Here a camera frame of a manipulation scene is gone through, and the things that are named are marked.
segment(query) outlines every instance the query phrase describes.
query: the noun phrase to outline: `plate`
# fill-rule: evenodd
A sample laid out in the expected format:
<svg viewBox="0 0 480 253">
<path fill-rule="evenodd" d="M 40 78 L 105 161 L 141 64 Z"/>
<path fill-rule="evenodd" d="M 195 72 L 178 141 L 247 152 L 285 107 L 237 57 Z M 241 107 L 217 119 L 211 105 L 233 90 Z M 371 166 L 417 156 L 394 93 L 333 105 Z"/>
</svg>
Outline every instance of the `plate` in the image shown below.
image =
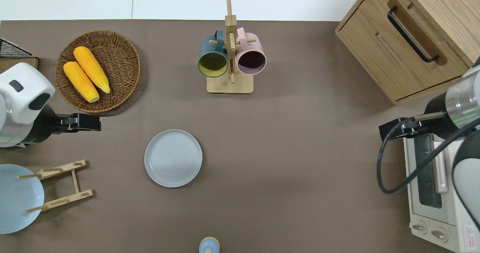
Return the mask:
<svg viewBox="0 0 480 253">
<path fill-rule="evenodd" d="M 33 172 L 14 165 L 0 165 L 0 234 L 12 233 L 31 224 L 40 210 L 25 210 L 43 205 L 43 186 L 37 177 L 17 179 Z"/>
<path fill-rule="evenodd" d="M 145 151 L 145 169 L 161 186 L 184 186 L 197 176 L 201 166 L 198 141 L 182 130 L 163 131 L 151 139 Z"/>
<path fill-rule="evenodd" d="M 107 76 L 110 93 L 98 89 L 100 99 L 89 103 L 72 85 L 63 65 L 75 61 L 74 49 L 85 46 L 95 56 Z M 133 94 L 140 79 L 140 57 L 135 46 L 114 31 L 92 31 L 70 42 L 62 51 L 55 66 L 55 84 L 65 102 L 79 111 L 103 113 L 123 104 Z"/>
</svg>

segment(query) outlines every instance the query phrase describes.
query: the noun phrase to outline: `warning label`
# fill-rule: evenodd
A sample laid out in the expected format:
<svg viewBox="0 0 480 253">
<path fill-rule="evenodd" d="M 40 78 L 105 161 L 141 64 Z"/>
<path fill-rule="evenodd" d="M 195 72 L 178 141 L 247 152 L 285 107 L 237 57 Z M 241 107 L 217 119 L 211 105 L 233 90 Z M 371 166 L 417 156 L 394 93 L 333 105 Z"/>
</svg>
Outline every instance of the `warning label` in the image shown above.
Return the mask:
<svg viewBox="0 0 480 253">
<path fill-rule="evenodd" d="M 475 244 L 475 229 L 474 226 L 465 226 L 465 243 L 466 248 L 475 249 L 477 245 Z"/>
</svg>

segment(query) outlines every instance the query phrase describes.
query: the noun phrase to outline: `toaster oven door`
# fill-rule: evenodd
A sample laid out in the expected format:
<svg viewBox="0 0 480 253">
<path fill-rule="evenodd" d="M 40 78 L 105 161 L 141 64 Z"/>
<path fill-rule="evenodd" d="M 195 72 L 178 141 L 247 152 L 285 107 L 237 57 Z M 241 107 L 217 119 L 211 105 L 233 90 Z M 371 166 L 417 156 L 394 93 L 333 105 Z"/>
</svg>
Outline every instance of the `toaster oven door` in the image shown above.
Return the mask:
<svg viewBox="0 0 480 253">
<path fill-rule="evenodd" d="M 407 171 L 410 174 L 417 168 L 427 155 L 434 150 L 434 135 L 422 135 L 408 140 L 407 144 L 413 149 L 407 149 L 411 153 L 407 158 Z M 447 201 L 451 188 L 447 193 L 438 193 L 435 188 L 436 170 L 434 169 L 435 160 L 430 162 L 423 171 L 421 171 L 417 178 L 410 183 L 410 204 L 412 213 L 421 215 L 430 219 L 441 221 L 447 224 L 456 225 L 456 220 L 452 214 L 454 211 L 449 211 Z"/>
</svg>

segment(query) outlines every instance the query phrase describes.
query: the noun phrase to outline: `mug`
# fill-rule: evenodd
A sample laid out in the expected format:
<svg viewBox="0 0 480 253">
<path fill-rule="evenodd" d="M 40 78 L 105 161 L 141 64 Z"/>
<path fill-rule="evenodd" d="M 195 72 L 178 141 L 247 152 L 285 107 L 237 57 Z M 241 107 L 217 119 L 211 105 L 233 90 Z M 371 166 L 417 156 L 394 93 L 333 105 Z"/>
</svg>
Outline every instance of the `mug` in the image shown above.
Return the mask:
<svg viewBox="0 0 480 253">
<path fill-rule="evenodd" d="M 262 44 L 255 34 L 245 33 L 243 27 L 237 29 L 237 68 L 240 72 L 247 75 L 255 75 L 264 70 L 266 65 L 265 53 Z M 255 39 L 255 42 L 248 43 L 247 40 Z"/>
<path fill-rule="evenodd" d="M 223 31 L 218 29 L 215 35 L 209 35 L 200 43 L 198 69 L 207 77 L 219 77 L 228 68 L 227 49 L 224 46 Z"/>
</svg>

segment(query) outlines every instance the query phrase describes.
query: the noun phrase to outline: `wooden cabinet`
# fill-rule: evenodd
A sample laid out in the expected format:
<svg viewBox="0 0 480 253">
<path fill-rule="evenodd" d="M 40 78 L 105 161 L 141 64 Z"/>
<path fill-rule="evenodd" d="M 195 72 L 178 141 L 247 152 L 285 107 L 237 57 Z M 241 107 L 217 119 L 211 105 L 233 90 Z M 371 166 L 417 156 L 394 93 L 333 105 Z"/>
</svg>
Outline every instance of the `wooden cabinet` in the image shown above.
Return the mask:
<svg viewBox="0 0 480 253">
<path fill-rule="evenodd" d="M 450 86 L 475 63 L 480 0 L 357 0 L 336 34 L 401 104 Z"/>
</svg>

